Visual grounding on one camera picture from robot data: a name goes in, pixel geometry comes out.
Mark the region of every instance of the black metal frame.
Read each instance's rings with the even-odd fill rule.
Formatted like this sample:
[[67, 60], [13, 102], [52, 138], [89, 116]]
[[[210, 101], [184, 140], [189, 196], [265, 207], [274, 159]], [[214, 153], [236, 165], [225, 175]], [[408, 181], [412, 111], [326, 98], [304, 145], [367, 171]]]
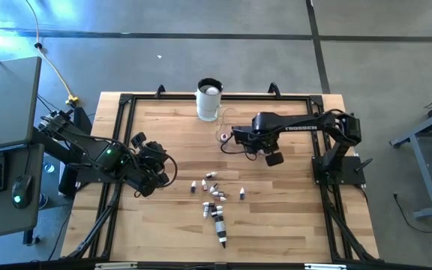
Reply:
[[[113, 131], [113, 139], [118, 139], [119, 137], [119, 131], [121, 130], [121, 124], [122, 124], [122, 116], [124, 112], [124, 108], [126, 104], [129, 104], [129, 115], [127, 117], [127, 123], [126, 123], [126, 130], [124, 132], [124, 141], [123, 143], [128, 145], [129, 139], [131, 137], [131, 128], [133, 126], [133, 120], [134, 120], [134, 113], [136, 110], [136, 104], [138, 100], [195, 100], [196, 97], [193, 94], [164, 94], [166, 92], [164, 90], [164, 87], [162, 85], [159, 86], [158, 90], [156, 91], [156, 94], [121, 94], [119, 99], [119, 105], [118, 105], [118, 112], [116, 115], [116, 121], [115, 121], [115, 127]], [[306, 103], [307, 107], [307, 113], [313, 114], [315, 112], [322, 113], [324, 111], [324, 104], [323, 104], [323, 97], [321, 95], [287, 95], [283, 96], [281, 95], [278, 86], [272, 82], [269, 86], [268, 93], [274, 93], [274, 95], [270, 94], [228, 94], [223, 95], [222, 100], [223, 101], [304, 101]], [[318, 134], [316, 131], [311, 131], [312, 137], [313, 137], [313, 150], [314, 155], [316, 157], [321, 156], [321, 150], [320, 150], [320, 142], [318, 138]], [[324, 145], [325, 150], [328, 151], [331, 148], [331, 143], [329, 140], [329, 136], [327, 133], [322, 133], [324, 138]], [[104, 209], [104, 206], [107, 202], [107, 194], [110, 188], [110, 184], [103, 184], [103, 190], [101, 191], [101, 197], [100, 202], [98, 206], [97, 211], [97, 219], [101, 216], [101, 212]], [[321, 192], [321, 196], [328, 196], [328, 185], [326, 184], [320, 184], [319, 189]], [[343, 203], [341, 199], [341, 193], [339, 186], [337, 184], [333, 184], [333, 193], [334, 193], [334, 205], [335, 210], [340, 216], [340, 220], [343, 222], [345, 221], [344, 217], [344, 210], [343, 210]], [[331, 261], [334, 263], [341, 259], [340, 254], [338, 253], [338, 248], [336, 246], [336, 240], [335, 240], [335, 229], [332, 224], [332, 217], [329, 213], [329, 210], [324, 206], [323, 202], [323, 211], [325, 216], [325, 226], [326, 226], [326, 232], [328, 235], [328, 245], [330, 250], [330, 256]], [[103, 249], [103, 253], [101, 254], [101, 257], [105, 259], [110, 258], [111, 253], [111, 247], [113, 244], [113, 236], [114, 236], [114, 230], [116, 226], [116, 217], [117, 217], [118, 209], [117, 207], [113, 210], [111, 214], [111, 218], [109, 220], [109, 226], [106, 234], [106, 241]], [[96, 257], [96, 250], [98, 249], [98, 243], [99, 243], [99, 237], [97, 237], [92, 243], [90, 248], [89, 257]], [[343, 249], [344, 249], [344, 257], [348, 260], [351, 260], [353, 258], [352, 249], [350, 246], [350, 243], [348, 239], [346, 239], [343, 235]], [[276, 265], [282, 266], [282, 265], [288, 265], [288, 264], [268, 264], [267, 266], [269, 268], [275, 267]], [[291, 267], [299, 266], [300, 264], [290, 264]]]

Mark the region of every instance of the wooden tabletop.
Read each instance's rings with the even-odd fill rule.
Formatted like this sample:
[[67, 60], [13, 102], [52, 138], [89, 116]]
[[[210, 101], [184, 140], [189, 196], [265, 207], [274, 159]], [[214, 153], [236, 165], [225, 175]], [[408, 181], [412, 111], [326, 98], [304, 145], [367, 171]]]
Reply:
[[[113, 135], [119, 92], [102, 92], [92, 134]], [[339, 94], [324, 94], [325, 110], [344, 110]], [[300, 101], [223, 100], [221, 132], [232, 125], [250, 125], [258, 112], [280, 115], [305, 115]], [[128, 109], [123, 117], [122, 140]], [[224, 154], [215, 139], [218, 121], [197, 118], [193, 100], [138, 100], [132, 136], [143, 131], [148, 141], [162, 144], [178, 163], [178, 178], [169, 187], [139, 199], [124, 186], [116, 221], [111, 260], [174, 262], [252, 262], [310, 263], [329, 262], [323, 206], [311, 169], [313, 148], [308, 132], [282, 133], [279, 139], [284, 163], [268, 167], [264, 158], [248, 160], [244, 154]], [[230, 142], [227, 151], [240, 151]], [[173, 165], [166, 162], [171, 178]], [[208, 184], [217, 182], [227, 195], [223, 205], [227, 248], [223, 249], [215, 232], [215, 222], [203, 219], [205, 201], [212, 195], [203, 192], [201, 179], [218, 172]], [[190, 193], [192, 181], [196, 193]], [[90, 184], [74, 200], [61, 255], [67, 255], [84, 239], [95, 222], [101, 184]], [[239, 200], [241, 188], [246, 199]], [[378, 257], [368, 207], [360, 190], [341, 186], [346, 222], [367, 251]], [[106, 227], [100, 239], [104, 246]], [[343, 253], [341, 234], [337, 244]]]

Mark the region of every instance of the gray floor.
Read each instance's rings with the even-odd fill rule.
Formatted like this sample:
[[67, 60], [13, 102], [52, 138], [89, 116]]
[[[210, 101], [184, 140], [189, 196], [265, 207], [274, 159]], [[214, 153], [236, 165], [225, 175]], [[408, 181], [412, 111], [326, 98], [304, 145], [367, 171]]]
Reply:
[[[304, 0], [33, 0], [42, 29], [91, 32], [251, 33], [309, 35]], [[432, 1], [313, 0], [322, 35], [432, 36]], [[34, 29], [24, 1], [0, 0], [0, 27]], [[33, 37], [0, 35], [0, 58], [36, 55]], [[192, 91], [215, 77], [228, 92], [321, 93], [312, 41], [176, 40], [46, 37], [47, 56], [82, 99], [96, 109], [102, 91]], [[379, 254], [392, 263], [432, 266], [432, 234], [410, 229], [392, 194], [398, 192], [409, 221], [432, 230], [432, 218], [413, 220], [430, 206], [422, 177], [405, 145], [388, 141], [424, 119], [432, 100], [432, 43], [322, 42], [331, 93], [360, 119], [357, 151], [374, 158], [365, 169], [369, 208]], [[67, 97], [43, 64], [40, 94], [59, 107]], [[37, 116], [46, 113], [38, 104]], [[39, 245], [23, 247], [22, 234], [0, 237], [0, 263], [47, 260], [68, 207], [40, 213]]]

